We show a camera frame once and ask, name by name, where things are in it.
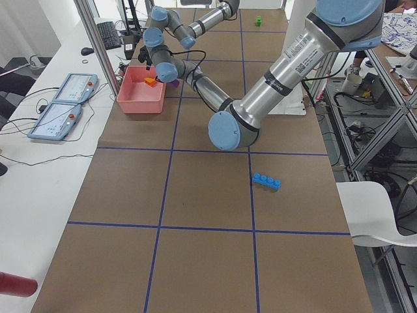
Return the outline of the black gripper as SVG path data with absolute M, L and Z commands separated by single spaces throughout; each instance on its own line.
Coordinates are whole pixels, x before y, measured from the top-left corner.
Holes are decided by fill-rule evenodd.
M 139 50 L 139 55 L 138 55 L 138 57 L 137 57 L 137 60 L 140 62 L 140 63 L 145 63 L 146 65 L 146 70 L 150 70 L 151 69 L 151 66 L 152 66 L 152 59 L 151 59 L 151 57 L 149 56 L 149 52 L 148 52 L 148 50 L 147 50 L 147 47 L 146 46 L 143 46 L 143 47 L 141 47 L 140 48 L 140 50 Z

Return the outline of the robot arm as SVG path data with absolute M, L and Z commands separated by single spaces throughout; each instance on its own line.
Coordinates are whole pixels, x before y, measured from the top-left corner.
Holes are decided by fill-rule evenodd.
M 239 4 L 239 1 L 221 1 L 218 7 L 190 25 L 184 25 L 180 14 L 175 10 L 153 7 L 149 27 L 143 33 L 143 42 L 158 79 L 169 83 L 178 78 L 183 79 L 192 70 L 191 67 L 181 65 L 169 52 L 164 40 L 164 31 L 167 28 L 185 50 L 190 50 L 198 37 L 224 20 L 232 18 L 237 13 Z
M 163 32 L 170 29 L 189 50 L 196 39 L 238 12 L 239 1 L 221 1 L 218 7 L 190 25 L 173 10 L 154 6 L 143 40 L 161 82 L 182 79 L 214 112 L 208 135 L 220 150 L 232 151 L 254 144 L 263 119 L 328 53 L 353 52 L 381 42 L 384 1 L 317 1 L 305 18 L 305 27 L 293 43 L 242 99 L 232 99 L 200 67 L 172 56 Z

